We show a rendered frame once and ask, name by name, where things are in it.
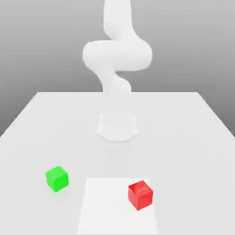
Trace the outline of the small red cube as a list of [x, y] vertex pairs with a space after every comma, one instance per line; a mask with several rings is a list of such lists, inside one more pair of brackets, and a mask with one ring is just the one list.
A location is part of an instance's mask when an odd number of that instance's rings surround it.
[[153, 189], [144, 181], [138, 181], [128, 186], [128, 200], [135, 207], [141, 210], [153, 202]]

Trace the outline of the small green cube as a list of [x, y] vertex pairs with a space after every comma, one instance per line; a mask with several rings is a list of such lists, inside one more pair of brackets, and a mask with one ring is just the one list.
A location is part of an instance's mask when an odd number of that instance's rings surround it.
[[54, 191], [58, 192], [69, 185], [68, 172], [61, 166], [56, 166], [45, 172], [46, 182]]

